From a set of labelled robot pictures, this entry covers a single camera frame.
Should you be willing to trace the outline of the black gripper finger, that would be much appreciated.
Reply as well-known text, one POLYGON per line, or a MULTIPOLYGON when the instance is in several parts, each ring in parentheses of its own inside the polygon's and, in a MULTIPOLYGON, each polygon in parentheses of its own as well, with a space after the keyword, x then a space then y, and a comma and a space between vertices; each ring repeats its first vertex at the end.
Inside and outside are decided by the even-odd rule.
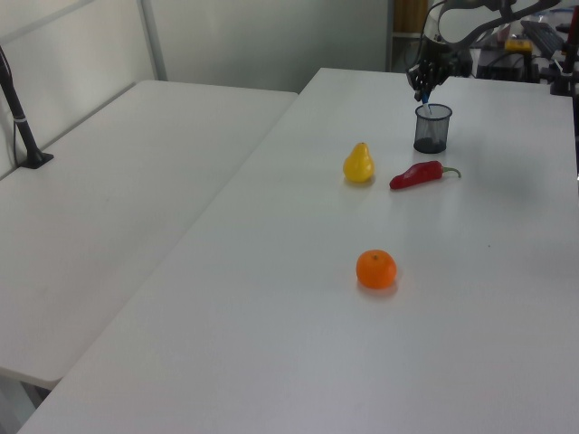
POLYGON ((428 78, 420 65, 414 65, 406 70, 406 78, 413 88, 414 98, 419 102, 427 102, 428 78))
POLYGON ((427 95, 430 96, 437 86, 441 86, 451 76, 451 70, 446 67, 432 68, 427 74, 427 95))

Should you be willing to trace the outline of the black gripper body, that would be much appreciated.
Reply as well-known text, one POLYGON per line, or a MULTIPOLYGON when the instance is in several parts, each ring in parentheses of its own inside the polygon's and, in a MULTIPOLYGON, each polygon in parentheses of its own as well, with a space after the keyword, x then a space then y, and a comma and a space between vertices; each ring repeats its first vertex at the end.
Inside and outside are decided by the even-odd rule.
POLYGON ((419 75, 449 75, 451 72, 451 55, 452 51, 446 44, 424 39, 418 55, 419 75))

